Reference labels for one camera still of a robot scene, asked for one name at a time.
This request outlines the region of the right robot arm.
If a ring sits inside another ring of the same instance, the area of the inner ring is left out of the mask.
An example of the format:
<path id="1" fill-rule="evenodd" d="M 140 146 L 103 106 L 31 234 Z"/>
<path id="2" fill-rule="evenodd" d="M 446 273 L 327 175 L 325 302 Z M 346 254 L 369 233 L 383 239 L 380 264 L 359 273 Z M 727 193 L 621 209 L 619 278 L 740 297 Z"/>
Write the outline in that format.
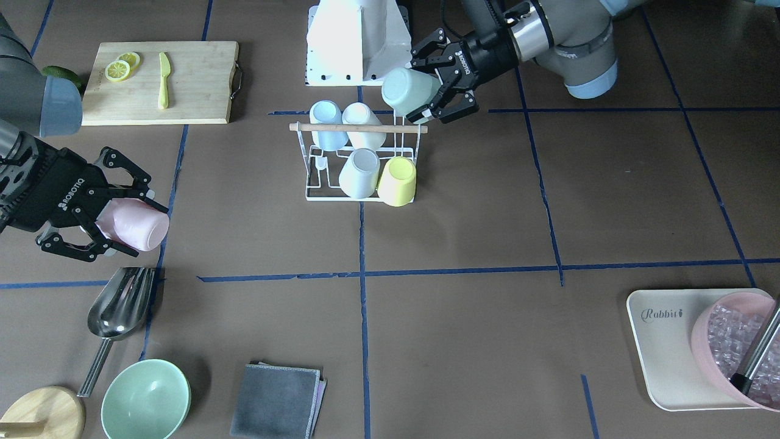
<path id="1" fill-rule="evenodd" d="M 7 20 L 1 39 L 2 228 L 36 232 L 43 251 L 86 262 L 158 247 L 169 219 L 151 176 L 114 148 L 89 162 L 45 142 L 80 130 L 80 92 L 42 75 Z"/>

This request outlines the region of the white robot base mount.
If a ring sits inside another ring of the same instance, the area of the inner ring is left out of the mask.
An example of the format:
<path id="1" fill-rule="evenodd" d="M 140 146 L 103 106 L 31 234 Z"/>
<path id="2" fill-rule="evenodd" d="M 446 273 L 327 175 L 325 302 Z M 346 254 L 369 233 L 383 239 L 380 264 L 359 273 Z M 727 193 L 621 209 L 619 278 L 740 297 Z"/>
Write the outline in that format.
<path id="1" fill-rule="evenodd" d="M 320 1 L 308 11 L 306 85 L 381 86 L 410 64 L 409 28 L 396 1 Z"/>

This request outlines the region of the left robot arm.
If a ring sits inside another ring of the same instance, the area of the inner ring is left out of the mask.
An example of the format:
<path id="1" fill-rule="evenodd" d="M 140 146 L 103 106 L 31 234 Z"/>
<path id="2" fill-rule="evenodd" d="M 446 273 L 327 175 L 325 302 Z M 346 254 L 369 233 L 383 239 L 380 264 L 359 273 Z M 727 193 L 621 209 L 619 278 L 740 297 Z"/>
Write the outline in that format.
<path id="1" fill-rule="evenodd" d="M 606 95 L 619 74 L 615 27 L 641 9 L 661 19 L 674 66 L 716 85 L 757 87 L 778 97 L 777 1 L 462 1 L 470 30 L 448 23 L 411 50 L 413 77 L 434 75 L 431 96 L 405 111 L 409 121 L 450 123 L 476 112 L 478 87 L 529 63 L 563 83 L 573 98 Z"/>

